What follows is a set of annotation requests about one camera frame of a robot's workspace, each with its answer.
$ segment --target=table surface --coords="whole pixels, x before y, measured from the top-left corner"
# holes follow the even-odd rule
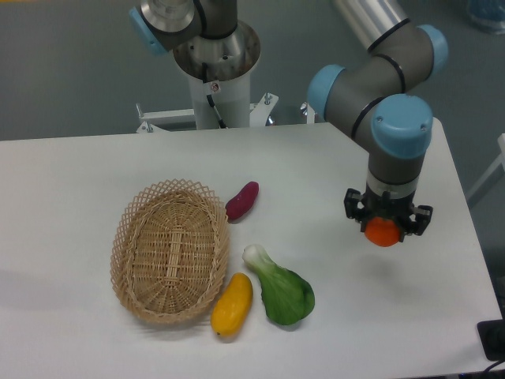
[[[433,128],[415,204],[421,237],[382,249],[345,217],[368,155],[329,124],[0,143],[0,377],[396,378],[484,369],[479,321],[499,307],[443,129]],[[172,178],[223,201],[251,180],[254,209],[230,225],[228,277],[250,274],[251,313],[233,343],[138,321],[115,298],[110,253],[127,204]],[[314,311],[268,322],[241,253],[265,246],[307,279]]]

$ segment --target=blue joint cap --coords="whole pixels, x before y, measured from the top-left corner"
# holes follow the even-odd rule
[[[344,67],[339,65],[325,66],[314,76],[309,84],[307,102],[322,118],[325,118],[326,103],[330,95],[331,87],[333,87],[337,76],[344,69]]]
[[[426,153],[432,140],[433,113],[416,96],[398,94],[382,100],[372,116],[372,135],[386,153],[414,159]]]
[[[431,25],[421,25],[418,27],[428,34],[433,46],[433,68],[432,73],[438,73],[446,64],[449,58],[449,46],[442,32]]]
[[[166,53],[165,48],[156,39],[155,35],[152,34],[151,29],[146,25],[144,19],[140,15],[137,8],[132,8],[129,11],[129,18],[133,23],[135,31],[139,35],[140,39],[144,45],[146,45],[153,55],[163,55]]]

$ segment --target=orange ball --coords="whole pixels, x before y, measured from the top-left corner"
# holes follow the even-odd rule
[[[393,246],[400,241],[400,235],[400,229],[393,220],[375,217],[366,224],[365,237],[381,247]]]

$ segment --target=gray floor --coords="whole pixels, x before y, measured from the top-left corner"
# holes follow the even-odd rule
[[[131,28],[127,13],[139,1],[0,4],[0,140],[133,133],[137,102],[144,111],[190,108],[173,58],[152,57]],[[473,27],[464,0],[401,3],[450,45],[446,69],[413,94],[442,121],[467,191],[498,156],[505,132],[505,36]],[[329,0],[239,0],[239,13],[262,43],[252,100],[280,96],[278,123],[301,121],[297,109],[321,67],[352,69],[367,58]],[[472,211],[493,277],[505,276],[504,190],[502,179]]]

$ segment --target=purple sweet potato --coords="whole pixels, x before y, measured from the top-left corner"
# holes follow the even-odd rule
[[[229,221],[240,219],[246,214],[254,205],[258,193],[260,192],[260,185],[256,182],[247,183],[244,188],[233,199],[226,203],[226,214]]]

